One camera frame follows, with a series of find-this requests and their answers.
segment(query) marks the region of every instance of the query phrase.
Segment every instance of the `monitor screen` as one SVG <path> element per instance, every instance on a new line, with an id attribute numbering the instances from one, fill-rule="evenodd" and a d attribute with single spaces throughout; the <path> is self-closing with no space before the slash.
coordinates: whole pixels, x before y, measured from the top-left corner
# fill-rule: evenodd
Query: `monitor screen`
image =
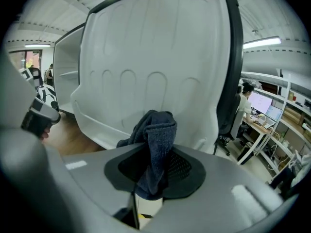
<path id="1" fill-rule="evenodd" d="M 252 95 L 248 98 L 248 101 L 251 102 L 251 106 L 254 109 L 266 114 L 272 99 L 253 92 Z"/>
<path id="2" fill-rule="evenodd" d="M 275 121 L 277 121 L 282 113 L 282 110 L 279 108 L 276 108 L 272 105 L 269 106 L 268 111 L 267 111 L 267 116 L 271 117 Z"/>

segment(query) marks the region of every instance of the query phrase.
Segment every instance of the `dark blue cloth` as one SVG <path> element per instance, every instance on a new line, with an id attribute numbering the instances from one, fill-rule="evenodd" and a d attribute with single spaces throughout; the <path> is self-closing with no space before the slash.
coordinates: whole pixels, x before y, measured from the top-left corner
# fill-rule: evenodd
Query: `dark blue cloth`
<path id="1" fill-rule="evenodd" d="M 137 182 L 135 192 L 143 199 L 156 200 L 161 196 L 159 186 L 164 184 L 164 166 L 173 147 L 177 123 L 170 112 L 148 111 L 135 126 L 129 139 L 121 140 L 117 148 L 146 142 L 150 151 L 150 164 Z"/>

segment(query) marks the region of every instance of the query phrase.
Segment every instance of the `fluorescent light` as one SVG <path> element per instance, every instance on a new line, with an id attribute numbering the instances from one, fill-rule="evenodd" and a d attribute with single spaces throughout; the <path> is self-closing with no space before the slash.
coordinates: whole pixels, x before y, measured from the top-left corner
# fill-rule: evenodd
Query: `fluorescent light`
<path id="1" fill-rule="evenodd" d="M 25 45 L 26 48 L 49 48 L 50 44 L 28 44 Z"/>
<path id="2" fill-rule="evenodd" d="M 270 38 L 264 38 L 264 39 L 260 39 L 256 41 L 246 42 L 243 45 L 243 49 L 274 45 L 274 44 L 281 44 L 281 39 L 276 36 L 276 37 L 270 37 Z"/>

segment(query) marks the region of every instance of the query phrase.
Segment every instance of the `white ceiling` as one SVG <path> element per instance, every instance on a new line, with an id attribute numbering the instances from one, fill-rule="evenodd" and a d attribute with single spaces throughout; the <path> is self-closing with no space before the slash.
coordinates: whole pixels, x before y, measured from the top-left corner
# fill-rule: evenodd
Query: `white ceiling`
<path id="1" fill-rule="evenodd" d="M 91 8 L 104 0 L 29 0 L 19 22 L 12 24 L 5 39 L 8 48 L 25 43 L 55 42 L 85 22 Z M 310 40 L 304 25 L 285 0 L 238 0 L 244 42 L 278 35 L 287 45 Z"/>

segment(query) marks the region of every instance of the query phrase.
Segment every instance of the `yellow and black tape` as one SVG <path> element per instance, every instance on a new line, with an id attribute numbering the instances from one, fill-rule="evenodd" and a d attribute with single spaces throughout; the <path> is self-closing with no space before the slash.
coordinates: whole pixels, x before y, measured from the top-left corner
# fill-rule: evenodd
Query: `yellow and black tape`
<path id="1" fill-rule="evenodd" d="M 147 215 L 147 214 L 138 214 L 138 217 L 139 218 L 154 218 L 153 216 Z"/>

